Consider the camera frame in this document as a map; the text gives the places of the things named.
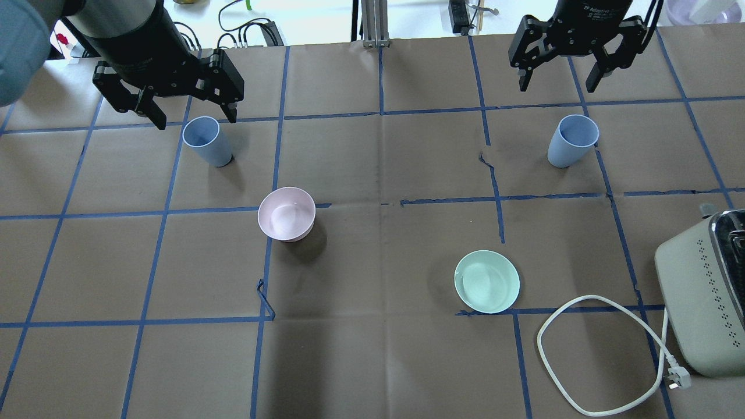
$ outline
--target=white plug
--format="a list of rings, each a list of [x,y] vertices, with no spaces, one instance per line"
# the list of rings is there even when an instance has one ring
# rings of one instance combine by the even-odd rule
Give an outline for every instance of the white plug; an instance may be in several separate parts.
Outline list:
[[[672,381],[670,389],[691,387],[691,375],[688,370],[680,365],[668,368],[668,379]]]

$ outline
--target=white cable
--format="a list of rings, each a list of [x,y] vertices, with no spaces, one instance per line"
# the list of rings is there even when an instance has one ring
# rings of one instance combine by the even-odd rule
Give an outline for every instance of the white cable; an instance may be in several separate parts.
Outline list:
[[[567,310],[569,307],[573,306],[576,303],[579,303],[580,301],[584,300],[600,300],[604,303],[607,303],[611,306],[614,306],[616,309],[621,310],[623,313],[626,313],[631,318],[633,318],[637,323],[643,326],[643,328],[647,331],[647,333],[654,338],[655,342],[660,346],[660,354],[659,354],[659,363],[657,365],[657,378],[655,379],[654,384],[652,387],[647,390],[646,393],[641,395],[638,399],[632,401],[631,403],[625,404],[621,407],[618,407],[616,409],[606,410],[602,412],[590,412],[588,410],[582,409],[575,401],[574,399],[569,396],[569,393],[567,393],[566,389],[564,389],[564,386],[561,385],[561,382],[559,382],[559,379],[557,378],[556,374],[554,374],[554,370],[551,369],[551,366],[548,364],[548,360],[546,359],[546,354],[543,350],[543,332],[546,331],[548,328],[548,325],[551,324],[552,321],[554,321],[555,318],[559,317],[561,313],[563,313],[565,310]],[[629,310],[627,310],[622,305],[611,301],[605,297],[601,297],[600,295],[583,295],[582,297],[577,297],[573,300],[568,301],[566,304],[558,308],[551,316],[546,320],[546,322],[541,326],[541,329],[538,331],[538,338],[537,338],[537,344],[538,344],[538,352],[541,356],[541,360],[543,361],[543,365],[546,367],[546,370],[548,371],[548,375],[551,376],[551,379],[554,381],[554,384],[557,385],[557,388],[559,391],[561,391],[561,394],[564,396],[566,401],[569,402],[569,404],[572,405],[579,413],[585,415],[585,416],[592,416],[592,417],[600,417],[600,416],[610,416],[610,415],[616,415],[618,413],[625,412],[629,409],[633,409],[636,406],[642,404],[646,399],[650,398],[652,394],[654,394],[655,391],[657,391],[657,388],[660,386],[660,383],[662,382],[662,372],[664,370],[665,366],[665,359],[667,359],[668,364],[670,364],[670,370],[671,373],[673,371],[681,371],[681,374],[685,375],[685,378],[688,379],[687,383],[690,385],[690,377],[688,376],[688,372],[678,366],[678,363],[675,360],[675,357],[670,353],[670,351],[665,347],[665,339],[667,338],[668,334],[668,311],[665,310],[665,314],[662,318],[662,338],[657,336],[654,331],[649,327],[648,324],[644,323],[643,320],[641,320],[638,316],[631,313]]]

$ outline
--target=toaster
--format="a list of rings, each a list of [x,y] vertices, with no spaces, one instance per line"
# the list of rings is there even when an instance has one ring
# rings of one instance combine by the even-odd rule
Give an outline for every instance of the toaster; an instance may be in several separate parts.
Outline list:
[[[745,375],[745,209],[719,212],[655,253],[665,307],[688,364]]]

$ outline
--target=pink bowl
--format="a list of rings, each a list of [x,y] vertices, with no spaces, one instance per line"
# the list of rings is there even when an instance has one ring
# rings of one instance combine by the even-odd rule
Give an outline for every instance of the pink bowl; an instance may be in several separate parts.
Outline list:
[[[304,190],[287,186],[267,195],[259,206],[259,227],[267,236],[297,242],[307,236],[316,219],[316,203]]]

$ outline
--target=green bowl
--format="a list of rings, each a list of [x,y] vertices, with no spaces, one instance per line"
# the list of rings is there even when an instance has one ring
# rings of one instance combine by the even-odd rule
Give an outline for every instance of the green bowl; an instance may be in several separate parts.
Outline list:
[[[520,276],[504,256],[475,251],[464,256],[455,268],[455,291],[467,306],[482,313],[510,308],[520,292]]]

